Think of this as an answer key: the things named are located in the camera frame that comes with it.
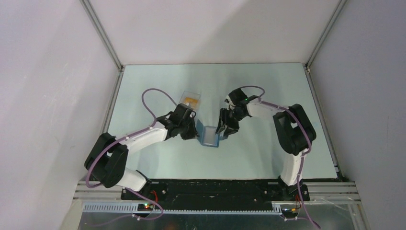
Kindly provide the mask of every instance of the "light blue surface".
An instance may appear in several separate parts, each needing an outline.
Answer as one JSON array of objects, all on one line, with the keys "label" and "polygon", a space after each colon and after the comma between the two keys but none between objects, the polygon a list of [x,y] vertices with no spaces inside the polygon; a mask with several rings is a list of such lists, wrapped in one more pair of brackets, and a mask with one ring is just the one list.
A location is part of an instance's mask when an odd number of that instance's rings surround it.
[{"label": "light blue surface", "polygon": [[[141,94],[159,88],[179,101],[183,91],[199,93],[198,118],[205,126],[217,126],[219,110],[232,90],[258,85],[263,99],[290,106],[299,103],[312,122],[317,139],[306,157],[304,178],[336,178],[336,172],[302,64],[198,64],[126,66],[109,132],[123,136],[145,128],[152,117],[142,106]],[[256,89],[244,89],[249,96]],[[148,92],[145,101],[157,116],[173,111],[174,105],[159,92]],[[127,167],[150,178],[265,179],[277,178],[286,153],[280,147],[272,119],[245,118],[240,131],[223,140],[218,148],[203,147],[196,140],[180,137],[149,146],[128,157]]]}]

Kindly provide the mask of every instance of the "aluminum frame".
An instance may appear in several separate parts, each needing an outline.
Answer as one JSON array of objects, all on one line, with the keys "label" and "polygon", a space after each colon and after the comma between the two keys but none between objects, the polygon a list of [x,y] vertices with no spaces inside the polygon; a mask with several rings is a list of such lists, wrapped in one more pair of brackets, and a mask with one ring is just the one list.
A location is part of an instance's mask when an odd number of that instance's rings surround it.
[{"label": "aluminum frame", "polygon": [[348,0],[340,0],[334,9],[333,14],[330,17],[326,27],[324,28],[321,36],[319,37],[316,46],[313,48],[312,54],[310,55],[309,59],[306,62],[306,66],[311,66],[313,61],[315,60],[318,51],[320,50],[321,46],[323,45],[324,41],[326,40],[328,34],[330,33],[331,29],[333,28],[334,24],[336,23],[337,18],[340,16],[344,6],[346,5]]},{"label": "aluminum frame", "polygon": [[99,17],[96,14],[90,0],[80,0],[85,9],[86,13],[89,16],[91,23],[93,24],[94,28],[96,29],[97,34],[99,35],[101,41],[103,42],[104,46],[107,49],[107,52],[110,54],[111,58],[113,59],[114,64],[116,65],[117,69],[121,71],[123,69],[123,65],[120,62],[120,59],[117,56],[116,51],[110,41],[109,37],[107,36],[106,31],[104,30],[102,23],[99,20]]}]

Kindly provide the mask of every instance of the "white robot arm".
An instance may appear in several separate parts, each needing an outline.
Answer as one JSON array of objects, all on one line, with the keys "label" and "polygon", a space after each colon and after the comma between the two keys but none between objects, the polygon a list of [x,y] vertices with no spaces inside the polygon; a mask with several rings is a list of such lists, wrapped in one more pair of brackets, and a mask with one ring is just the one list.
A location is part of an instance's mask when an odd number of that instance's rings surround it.
[{"label": "white robot arm", "polygon": [[[300,128],[292,127],[292,123],[295,123],[293,118],[280,109],[279,106],[263,102],[258,96],[247,97],[241,88],[233,90],[226,97],[225,102],[228,107],[220,110],[220,119],[216,131],[220,133],[222,139],[227,139],[229,135],[238,132],[238,122],[247,116],[273,120],[279,143],[288,153],[285,155],[283,162],[281,180],[289,187],[297,184],[302,153],[307,151],[308,143]],[[298,118],[310,142],[312,142],[316,138],[316,132],[303,107],[295,104],[290,106],[289,110]]]},{"label": "white robot arm", "polygon": [[[119,185],[140,191],[148,179],[140,171],[125,167],[127,156],[149,145],[174,138],[178,134],[183,140],[196,138],[198,135],[193,113],[195,115],[187,105],[179,104],[174,112],[158,117],[153,126],[121,139],[103,133],[86,159],[85,168],[90,170],[91,175],[106,188]],[[112,144],[113,146],[107,150],[111,155],[109,156],[107,152],[102,154],[103,150]]]}]

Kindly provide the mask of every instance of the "purple cable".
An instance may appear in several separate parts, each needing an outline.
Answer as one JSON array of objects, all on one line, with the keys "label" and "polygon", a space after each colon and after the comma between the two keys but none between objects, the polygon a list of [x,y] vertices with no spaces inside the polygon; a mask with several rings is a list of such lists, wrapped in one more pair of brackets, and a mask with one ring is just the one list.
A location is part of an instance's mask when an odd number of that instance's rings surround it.
[{"label": "purple cable", "polygon": [[[148,110],[148,112],[149,112],[149,113],[153,116],[153,118],[154,118],[154,121],[153,121],[152,124],[149,126],[149,127],[153,127],[153,126],[155,125],[155,123],[157,122],[157,117],[156,117],[155,114],[148,108],[147,104],[145,103],[144,95],[145,95],[145,93],[148,92],[148,91],[159,91],[159,92],[165,94],[175,105],[177,105],[177,104],[176,104],[176,102],[172,99],[172,97],[171,97],[169,94],[167,94],[165,91],[163,91],[163,90],[156,89],[156,88],[150,88],[150,89],[145,90],[145,91],[142,93],[142,95],[141,95],[141,100],[142,100],[142,104],[144,105],[144,107]],[[102,158],[102,156],[103,156],[111,147],[113,147],[115,144],[119,143],[120,141],[125,140],[126,137],[131,138],[131,137],[133,137],[133,136],[136,136],[136,135],[138,135],[138,134],[140,134],[140,133],[142,133],[142,132],[145,132],[145,131],[149,130],[149,127],[144,128],[144,129],[141,129],[141,130],[139,130],[139,131],[137,131],[137,132],[134,132],[134,133],[131,133],[131,134],[129,134],[129,135],[126,135],[126,136],[124,136],[124,137],[122,137],[122,138],[119,138],[119,139],[117,139],[116,141],[114,141],[113,143],[111,143],[110,145],[108,145],[105,149],[103,149],[103,151],[100,152],[100,154],[96,157],[96,159],[94,159],[93,163],[92,163],[91,166],[89,167],[88,173],[87,173],[87,175],[86,175],[86,186],[87,186],[88,188],[95,188],[95,187],[101,185],[101,183],[91,185],[91,184],[89,183],[90,175],[91,175],[91,172],[93,171],[94,167],[96,166],[97,162],[99,162],[100,158]],[[147,200],[148,202],[151,202],[152,204],[158,206],[159,209],[161,209],[161,213],[160,213],[160,215],[157,216],[157,217],[154,217],[154,218],[138,217],[138,218],[144,219],[144,220],[154,220],[154,219],[157,219],[157,218],[159,218],[159,217],[161,217],[161,216],[163,215],[164,209],[163,209],[157,202],[152,201],[152,200],[150,200],[150,199],[148,199],[148,198],[142,196],[141,194],[139,194],[138,192],[136,192],[136,191],[134,191],[134,190],[132,190],[132,189],[127,188],[127,190],[129,190],[130,192],[134,193],[136,196],[138,196],[138,197],[140,197],[140,198],[142,198],[142,199],[144,199],[144,200]],[[112,222],[114,222],[114,221],[116,221],[116,220],[118,220],[118,219],[121,219],[121,218],[124,218],[124,217],[131,217],[131,216],[132,216],[132,214],[122,215],[122,216],[119,216],[119,217],[117,217],[117,218],[115,218],[115,219],[112,219],[112,220],[110,220],[110,221],[108,221],[108,222],[105,222],[105,223],[103,223],[103,224],[89,225],[89,226],[92,226],[92,227],[99,227],[99,226],[103,226],[103,225],[106,225],[106,224],[110,224],[110,223],[112,223]]]},{"label": "purple cable", "polygon": [[[159,91],[159,92],[165,94],[175,105],[176,105],[176,102],[172,99],[172,97],[171,97],[169,94],[167,94],[165,91],[160,90],[160,89],[150,88],[150,89],[145,90],[145,91],[142,93],[142,95],[141,95],[142,104],[144,105],[144,107],[148,110],[148,112],[149,112],[149,113],[153,116],[153,118],[154,118],[154,121],[153,121],[152,124],[150,125],[150,127],[152,127],[152,126],[154,126],[155,123],[157,122],[157,117],[156,117],[155,114],[148,108],[147,104],[145,103],[144,95],[145,95],[145,93],[148,92],[148,91]],[[141,129],[141,130],[139,130],[139,131],[137,131],[137,132],[135,132],[135,133],[131,133],[131,134],[129,134],[129,135],[127,135],[127,136],[124,136],[124,137],[122,137],[122,138],[119,138],[119,139],[117,139],[116,141],[114,141],[113,143],[111,143],[110,145],[108,145],[105,149],[103,149],[103,151],[101,151],[101,153],[96,157],[96,159],[94,159],[93,163],[92,163],[91,166],[89,167],[88,174],[86,175],[86,186],[87,186],[88,188],[95,188],[95,187],[101,185],[101,183],[91,185],[91,184],[89,183],[90,175],[91,175],[91,172],[93,171],[95,165],[97,164],[97,162],[99,162],[100,158],[102,158],[102,156],[103,156],[111,147],[113,147],[113,146],[114,146],[115,144],[117,144],[118,142],[125,140],[126,137],[131,138],[131,137],[133,137],[133,136],[135,136],[135,135],[138,135],[138,134],[140,134],[140,133],[142,133],[142,132],[145,132],[145,131],[147,131],[147,130],[149,130],[149,127],[144,128],[144,129]]]},{"label": "purple cable", "polygon": [[265,89],[260,87],[260,86],[256,86],[256,85],[245,85],[245,86],[241,86],[239,89],[244,89],[244,88],[257,88],[262,90],[262,93],[259,95],[259,102],[261,102],[261,97],[265,94]]}]

